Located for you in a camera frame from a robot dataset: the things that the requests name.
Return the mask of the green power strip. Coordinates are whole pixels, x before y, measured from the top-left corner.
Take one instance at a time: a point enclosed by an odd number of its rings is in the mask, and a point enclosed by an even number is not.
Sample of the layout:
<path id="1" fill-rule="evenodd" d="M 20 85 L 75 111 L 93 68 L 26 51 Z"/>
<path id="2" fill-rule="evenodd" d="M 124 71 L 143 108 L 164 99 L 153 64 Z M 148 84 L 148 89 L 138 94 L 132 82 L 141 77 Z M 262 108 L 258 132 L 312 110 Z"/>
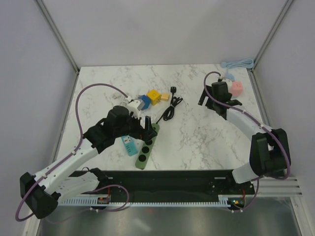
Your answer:
<path id="1" fill-rule="evenodd" d="M 153 146 L 155 144 L 157 136 L 153 137 L 151 140 L 144 142 L 142 148 L 140 149 L 139 155 L 137 157 L 137 160 L 135 162 L 135 167 L 140 170 L 144 170 L 148 159 L 151 155 L 151 152 L 153 150 Z"/>

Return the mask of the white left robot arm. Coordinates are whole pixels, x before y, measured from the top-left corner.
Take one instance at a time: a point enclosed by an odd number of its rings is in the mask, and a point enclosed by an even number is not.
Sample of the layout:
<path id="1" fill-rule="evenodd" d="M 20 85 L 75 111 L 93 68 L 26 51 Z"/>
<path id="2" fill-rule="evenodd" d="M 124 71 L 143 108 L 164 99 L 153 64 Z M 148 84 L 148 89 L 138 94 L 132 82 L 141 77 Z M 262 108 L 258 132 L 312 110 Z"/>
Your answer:
<path id="1" fill-rule="evenodd" d="M 135 112 L 123 106 L 115 106 L 107 117 L 81 134 L 79 144 L 66 156 L 56 160 L 34 175 L 26 172 L 20 179 L 22 201 L 31 215 L 43 219 L 50 215 L 63 201 L 78 194 L 95 191 L 104 193 L 108 181 L 99 176 L 98 168 L 80 177 L 70 177 L 84 163 L 112 146 L 117 138 L 130 136 L 144 142 L 157 136 L 151 118 L 145 117 L 145 125 Z"/>

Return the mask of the yellow plug adapter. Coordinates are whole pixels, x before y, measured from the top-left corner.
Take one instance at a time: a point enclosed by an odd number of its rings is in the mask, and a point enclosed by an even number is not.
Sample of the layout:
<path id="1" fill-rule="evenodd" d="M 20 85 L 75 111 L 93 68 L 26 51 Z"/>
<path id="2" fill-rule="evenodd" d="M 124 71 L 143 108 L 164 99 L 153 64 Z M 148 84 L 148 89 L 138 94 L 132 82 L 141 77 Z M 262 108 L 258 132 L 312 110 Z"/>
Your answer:
<path id="1" fill-rule="evenodd" d="M 162 93 L 160 96 L 159 96 L 159 100 L 160 101 L 169 101 L 170 99 L 170 94 L 169 93 Z"/>

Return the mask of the pink cube socket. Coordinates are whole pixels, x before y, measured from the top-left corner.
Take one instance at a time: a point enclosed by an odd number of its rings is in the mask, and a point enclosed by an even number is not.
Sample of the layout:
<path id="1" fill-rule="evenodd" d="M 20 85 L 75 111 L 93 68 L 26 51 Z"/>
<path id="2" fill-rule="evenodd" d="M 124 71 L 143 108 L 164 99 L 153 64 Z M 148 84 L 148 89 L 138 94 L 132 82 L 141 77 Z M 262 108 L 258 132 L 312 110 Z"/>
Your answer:
<path id="1" fill-rule="evenodd" d="M 232 94 L 233 97 L 240 96 L 243 92 L 243 84 L 240 81 L 233 81 L 229 92 Z"/>

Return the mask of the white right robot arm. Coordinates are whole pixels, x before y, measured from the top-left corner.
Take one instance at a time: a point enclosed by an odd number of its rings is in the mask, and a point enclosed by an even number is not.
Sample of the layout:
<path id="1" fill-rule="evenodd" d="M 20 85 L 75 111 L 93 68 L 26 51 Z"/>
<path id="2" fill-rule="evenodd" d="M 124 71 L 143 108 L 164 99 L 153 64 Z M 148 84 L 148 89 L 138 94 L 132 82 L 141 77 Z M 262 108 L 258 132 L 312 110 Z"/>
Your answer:
<path id="1" fill-rule="evenodd" d="M 251 142 L 249 161 L 232 171 L 232 177 L 225 181 L 227 191 L 238 193 L 244 182 L 262 177 L 286 179 L 287 176 L 280 176 L 291 165 L 286 132 L 257 121 L 241 102 L 231 99 L 232 94 L 223 81 L 211 86 L 205 84 L 198 104 L 203 105 L 206 97 L 206 107 L 234 124 Z"/>

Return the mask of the light blue power strip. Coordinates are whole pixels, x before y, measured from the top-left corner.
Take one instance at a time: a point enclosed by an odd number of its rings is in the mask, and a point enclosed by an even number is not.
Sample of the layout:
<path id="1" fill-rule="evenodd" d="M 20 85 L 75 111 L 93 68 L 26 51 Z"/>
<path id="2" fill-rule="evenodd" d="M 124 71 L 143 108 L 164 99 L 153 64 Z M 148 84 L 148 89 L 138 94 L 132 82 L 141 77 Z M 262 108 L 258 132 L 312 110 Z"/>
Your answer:
<path id="1" fill-rule="evenodd" d="M 226 79 L 231 80 L 231 81 L 234 81 L 234 80 L 235 80 L 234 76 L 233 76 L 231 73 L 229 73 L 229 72 L 226 72 L 225 75 L 224 75 L 224 77 L 225 77 Z"/>

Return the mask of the blue cube socket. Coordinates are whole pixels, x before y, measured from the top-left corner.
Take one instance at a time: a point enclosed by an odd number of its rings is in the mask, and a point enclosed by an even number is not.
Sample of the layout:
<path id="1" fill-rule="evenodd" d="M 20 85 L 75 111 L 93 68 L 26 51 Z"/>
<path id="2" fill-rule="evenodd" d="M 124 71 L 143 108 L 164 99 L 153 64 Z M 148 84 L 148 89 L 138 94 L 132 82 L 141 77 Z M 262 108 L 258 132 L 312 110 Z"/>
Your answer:
<path id="1" fill-rule="evenodd" d="M 143 102 L 143 106 L 141 107 L 141 110 L 146 110 L 149 108 L 150 104 L 151 104 L 151 100 L 148 96 L 146 95 L 141 95 L 138 97 L 138 99 L 142 100 Z"/>

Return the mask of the teal power strip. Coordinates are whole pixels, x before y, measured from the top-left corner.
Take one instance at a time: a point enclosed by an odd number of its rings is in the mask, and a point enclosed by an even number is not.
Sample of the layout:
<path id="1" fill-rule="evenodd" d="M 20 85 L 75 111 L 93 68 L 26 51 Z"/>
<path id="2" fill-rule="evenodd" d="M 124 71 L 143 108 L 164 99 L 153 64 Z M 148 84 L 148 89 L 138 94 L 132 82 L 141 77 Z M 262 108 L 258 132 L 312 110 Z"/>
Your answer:
<path id="1" fill-rule="evenodd" d="M 121 137 L 124 147 L 128 156 L 134 156 L 138 153 L 138 150 L 134 144 L 132 137 L 130 136 L 122 136 Z"/>

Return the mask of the yellow cube socket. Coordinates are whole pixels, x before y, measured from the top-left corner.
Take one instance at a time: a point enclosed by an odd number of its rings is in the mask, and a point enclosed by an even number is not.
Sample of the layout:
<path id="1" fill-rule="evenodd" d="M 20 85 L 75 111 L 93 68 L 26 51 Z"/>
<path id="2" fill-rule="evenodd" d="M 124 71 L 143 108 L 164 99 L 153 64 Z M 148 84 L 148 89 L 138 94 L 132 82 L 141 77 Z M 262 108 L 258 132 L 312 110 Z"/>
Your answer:
<path id="1" fill-rule="evenodd" d="M 155 89 L 149 91 L 147 93 L 147 96 L 149 97 L 151 104 L 153 106 L 156 105 L 158 102 L 160 102 L 161 94 L 158 91 L 156 91 Z"/>

